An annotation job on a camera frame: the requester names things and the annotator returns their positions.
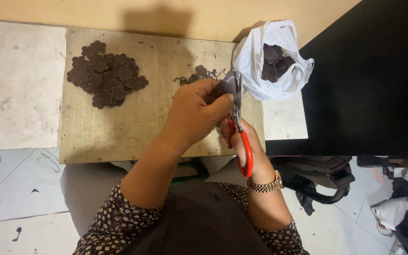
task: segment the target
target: wristwatch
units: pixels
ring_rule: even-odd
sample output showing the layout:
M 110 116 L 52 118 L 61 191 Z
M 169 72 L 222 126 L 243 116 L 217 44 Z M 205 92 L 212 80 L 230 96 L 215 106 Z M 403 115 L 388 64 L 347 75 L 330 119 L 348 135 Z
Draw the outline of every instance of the wristwatch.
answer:
M 246 180 L 246 182 L 247 182 L 246 184 L 248 185 L 248 188 L 250 188 L 250 189 L 252 189 L 252 190 L 254 190 L 256 192 L 259 192 L 259 193 L 267 193 L 267 192 L 271 192 L 271 191 L 274 191 L 274 190 L 282 189 L 283 188 L 283 182 L 281 180 L 280 173 L 278 171 L 276 171 L 276 170 L 275 170 L 275 176 L 276 176 L 275 180 L 273 182 L 271 182 L 271 183 L 268 183 L 268 184 L 259 185 L 259 184 L 253 183 L 251 181 L 251 178 L 248 178 Z

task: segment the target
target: scissor blade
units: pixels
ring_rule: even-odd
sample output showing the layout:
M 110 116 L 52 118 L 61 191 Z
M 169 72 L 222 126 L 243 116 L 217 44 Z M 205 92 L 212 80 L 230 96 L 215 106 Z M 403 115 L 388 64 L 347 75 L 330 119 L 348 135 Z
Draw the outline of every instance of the scissor blade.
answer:
M 237 126 L 239 130 L 242 129 L 240 125 L 240 117 L 242 115 L 242 75 L 239 72 L 236 72 L 237 83 L 236 83 L 236 107 L 237 107 Z

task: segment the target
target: tiled floor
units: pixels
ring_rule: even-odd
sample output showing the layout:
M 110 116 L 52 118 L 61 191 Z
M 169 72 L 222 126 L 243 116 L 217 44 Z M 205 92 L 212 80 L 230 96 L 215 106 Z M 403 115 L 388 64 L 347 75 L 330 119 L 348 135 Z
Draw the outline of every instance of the tiled floor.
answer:
M 67 211 L 59 183 L 64 165 L 58 165 L 53 153 L 59 155 L 57 148 L 0 151 L 0 221 Z M 213 174 L 229 160 L 207 157 L 203 162 Z M 381 175 L 382 169 L 358 167 L 355 157 L 350 165 L 356 180 L 348 196 L 335 205 L 314 202 L 311 216 L 294 191 L 283 190 L 303 245 L 313 255 L 387 255 L 394 243 L 377 231 L 370 211 L 371 205 L 390 197 L 391 181 Z M 335 192 L 322 186 L 317 190 Z

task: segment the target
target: floor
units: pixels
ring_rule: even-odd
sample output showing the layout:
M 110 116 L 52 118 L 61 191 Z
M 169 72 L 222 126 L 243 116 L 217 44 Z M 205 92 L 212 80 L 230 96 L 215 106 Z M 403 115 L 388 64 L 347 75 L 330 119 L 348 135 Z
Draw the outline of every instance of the floor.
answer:
M 71 254 L 73 245 L 64 249 L 51 245 L 64 236 L 68 244 L 78 240 L 60 188 L 64 165 L 58 164 L 58 155 L 57 148 L 0 151 L 0 254 Z M 230 158 L 206 157 L 203 162 L 213 174 Z M 283 189 L 303 246 L 313 255 L 388 255 L 395 240 L 377 231 L 370 205 L 391 196 L 392 182 L 382 176 L 381 168 L 358 167 L 356 157 L 350 165 L 356 180 L 348 196 L 334 205 L 314 202 L 311 216 L 301 208 L 294 191 Z M 334 193 L 321 186 L 317 190 Z M 12 242 L 16 226 L 23 226 L 17 243 Z

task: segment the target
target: white board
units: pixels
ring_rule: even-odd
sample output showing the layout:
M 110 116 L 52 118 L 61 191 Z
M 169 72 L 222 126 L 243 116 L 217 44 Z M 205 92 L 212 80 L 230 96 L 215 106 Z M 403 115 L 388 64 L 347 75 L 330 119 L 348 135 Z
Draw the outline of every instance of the white board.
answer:
M 298 92 L 293 98 L 284 101 L 264 100 L 263 110 L 266 141 L 308 139 L 302 92 Z
M 0 149 L 58 147 L 65 32 L 0 22 Z

